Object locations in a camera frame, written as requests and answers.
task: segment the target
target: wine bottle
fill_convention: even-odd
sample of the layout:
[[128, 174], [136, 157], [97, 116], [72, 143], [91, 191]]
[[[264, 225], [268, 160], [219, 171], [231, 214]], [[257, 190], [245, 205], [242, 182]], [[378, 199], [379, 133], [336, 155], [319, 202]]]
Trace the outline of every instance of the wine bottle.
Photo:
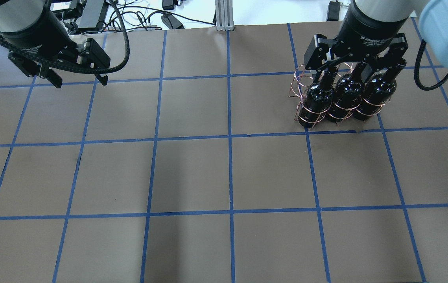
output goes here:
[[358, 63], [350, 74], [343, 75], [336, 84], [332, 105], [327, 111], [327, 120], [338, 123], [351, 115], [360, 104], [360, 95], [364, 91], [362, 71], [367, 63]]
[[385, 73], [374, 75], [365, 86], [362, 101], [355, 109], [353, 117], [361, 121], [367, 121], [379, 113], [395, 92], [397, 88], [395, 78], [405, 66], [406, 60], [400, 59], [395, 66], [388, 68]]
[[302, 100], [299, 109], [299, 123], [306, 128], [312, 128], [320, 122], [330, 107], [334, 88], [332, 83], [337, 75], [337, 67], [330, 66], [319, 83], [313, 83]]

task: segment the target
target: coiled black cable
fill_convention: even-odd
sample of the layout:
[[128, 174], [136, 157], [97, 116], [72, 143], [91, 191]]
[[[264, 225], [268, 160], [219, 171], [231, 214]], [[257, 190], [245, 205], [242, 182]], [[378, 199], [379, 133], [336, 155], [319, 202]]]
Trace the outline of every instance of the coiled black cable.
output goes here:
[[[108, 1], [109, 1], [110, 5], [112, 6], [112, 8], [114, 9], [114, 11], [116, 12], [116, 14], [119, 15], [120, 14], [119, 9], [117, 8], [114, 0], [108, 0]], [[51, 68], [65, 70], [68, 72], [76, 72], [79, 74], [92, 74], [92, 75], [109, 74], [111, 72], [117, 72], [118, 70], [121, 70], [122, 68], [124, 68], [124, 66], [126, 65], [126, 63], [129, 60], [129, 56], [130, 56], [130, 45], [129, 45], [128, 33], [124, 26], [123, 18], [119, 17], [118, 20], [119, 20], [122, 34], [124, 36], [125, 55], [124, 55], [124, 59], [122, 60], [122, 62], [112, 68], [102, 68], [102, 69], [96, 68], [96, 69], [94, 69], [94, 68], [86, 68], [86, 67], [83, 67], [83, 66], [80, 66], [77, 64], [73, 64], [73, 63], [50, 61], [50, 60], [43, 58], [39, 55], [31, 54], [29, 52], [22, 50], [21, 48], [7, 42], [2, 36], [0, 36], [0, 45], [7, 48], [8, 50], [11, 50], [19, 55], [26, 57], [27, 59], [30, 59], [30, 60], [36, 61], [36, 62], [40, 62], [42, 64], [46, 64], [47, 66], [49, 66]]]
[[423, 39], [421, 41], [420, 49], [418, 49], [418, 55], [416, 56], [416, 62], [414, 65], [414, 82], [420, 89], [422, 89], [424, 91], [431, 91], [431, 90], [438, 88], [439, 86], [442, 86], [447, 81], [448, 72], [447, 72], [446, 76], [440, 82], [434, 84], [433, 86], [424, 86], [420, 82], [420, 63], [421, 63], [421, 59], [423, 58], [423, 52], [425, 52], [426, 47], [427, 47], [427, 42]]

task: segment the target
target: metal frame post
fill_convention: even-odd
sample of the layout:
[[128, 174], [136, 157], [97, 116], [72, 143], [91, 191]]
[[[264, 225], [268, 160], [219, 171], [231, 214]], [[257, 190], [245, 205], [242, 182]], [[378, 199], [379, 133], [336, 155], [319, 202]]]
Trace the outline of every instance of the metal frame post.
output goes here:
[[232, 0], [215, 0], [215, 16], [218, 31], [234, 30]]

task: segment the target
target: wire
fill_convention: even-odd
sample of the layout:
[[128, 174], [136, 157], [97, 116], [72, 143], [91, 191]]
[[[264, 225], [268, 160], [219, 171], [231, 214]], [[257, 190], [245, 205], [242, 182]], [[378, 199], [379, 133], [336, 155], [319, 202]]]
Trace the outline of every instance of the wire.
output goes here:
[[[114, 9], [114, 11], [119, 15], [120, 12], [116, 6], [116, 3], [114, 2], [114, 0], [109, 0], [110, 5], [112, 6], [112, 8]], [[76, 72], [79, 74], [92, 74], [92, 75], [97, 75], [97, 74], [108, 74], [111, 72], [117, 72], [118, 70], [121, 70], [122, 68], [124, 68], [124, 66], [126, 65], [126, 63], [129, 60], [129, 56], [130, 56], [130, 45], [129, 45], [129, 39], [128, 39], [128, 32], [124, 26], [124, 21], [122, 17], [119, 17], [119, 24], [121, 26], [121, 32], [124, 36], [124, 48], [125, 48], [125, 54], [124, 54], [124, 58], [122, 60], [121, 63], [119, 63], [117, 66], [112, 67], [112, 68], [87, 68], [87, 67], [83, 67], [77, 64], [71, 64], [68, 62], [58, 62], [58, 61], [50, 61], [49, 59], [43, 58], [42, 56], [38, 55], [38, 54], [32, 54], [27, 52], [26, 50], [23, 50], [9, 42], [7, 42], [2, 36], [0, 36], [0, 45], [19, 54], [24, 56], [27, 59], [30, 59], [32, 61], [37, 61], [40, 62], [42, 64], [46, 64], [47, 66], [51, 67], [51, 68], [56, 68], [59, 70], [65, 70], [68, 72]]]
[[[148, 29], [162, 30], [162, 27], [141, 26], [141, 27], [134, 27], [134, 28], [126, 29], [126, 31], [132, 31], [132, 30], [143, 29], [143, 28], [147, 28], [147, 30]], [[121, 32], [121, 30], [86, 31], [86, 32], [83, 32], [82, 34], [97, 34], [97, 33], [103, 33], [103, 32]]]
[[187, 18], [187, 17], [185, 17], [185, 16], [182, 16], [182, 15], [179, 15], [179, 14], [176, 14], [176, 13], [172, 13], [172, 12], [170, 12], [170, 11], [164, 11], [164, 10], [161, 10], [161, 9], [156, 9], [156, 8], [151, 8], [151, 7], [145, 7], [145, 6], [126, 6], [126, 7], [120, 7], [120, 8], [118, 8], [118, 9], [125, 9], [125, 8], [141, 8], [141, 9], [149, 9], [149, 10], [154, 10], [154, 11], [157, 11], [157, 12], [161, 12], [161, 13], [163, 13], [163, 14], [172, 14], [172, 15], [174, 15], [174, 16], [179, 16], [179, 17], [181, 17], [181, 18], [184, 18], [184, 19], [186, 19], [186, 20], [193, 21], [193, 22], [198, 22], [198, 23], [207, 24], [207, 25], [212, 25], [212, 26], [215, 25], [214, 23], [209, 23], [209, 22], [205, 22], [205, 21], [195, 20], [195, 19], [193, 19], [193, 18]]
[[418, 55], [416, 56], [416, 62], [414, 65], [414, 82], [415, 84], [424, 91], [431, 91], [434, 90], [440, 86], [442, 86], [448, 79], [448, 72], [446, 76], [438, 83], [434, 84], [433, 86], [424, 86], [420, 82], [420, 63], [421, 59], [423, 58], [423, 52], [425, 51], [425, 47], [427, 47], [427, 42], [423, 39], [421, 41], [420, 49], [418, 49]]

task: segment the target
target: bottle neck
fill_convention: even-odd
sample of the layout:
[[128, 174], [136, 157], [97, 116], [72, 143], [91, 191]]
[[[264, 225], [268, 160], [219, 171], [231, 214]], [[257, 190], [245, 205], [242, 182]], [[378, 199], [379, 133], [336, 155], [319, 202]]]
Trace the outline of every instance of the bottle neck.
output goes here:
[[351, 72], [350, 78], [352, 81], [361, 81], [362, 80], [362, 72], [364, 71], [365, 67], [367, 66], [366, 63], [358, 63], [357, 66], [355, 66], [355, 69]]
[[328, 90], [332, 87], [332, 83], [334, 79], [336, 79], [337, 75], [337, 67], [331, 66], [323, 74], [323, 77], [320, 80], [320, 88], [323, 90]]
[[387, 83], [393, 82], [393, 80], [398, 76], [400, 71], [402, 71], [402, 69], [404, 69], [405, 66], [406, 61], [402, 59], [399, 63], [397, 63], [397, 65], [386, 70], [386, 72], [383, 74], [383, 81]]

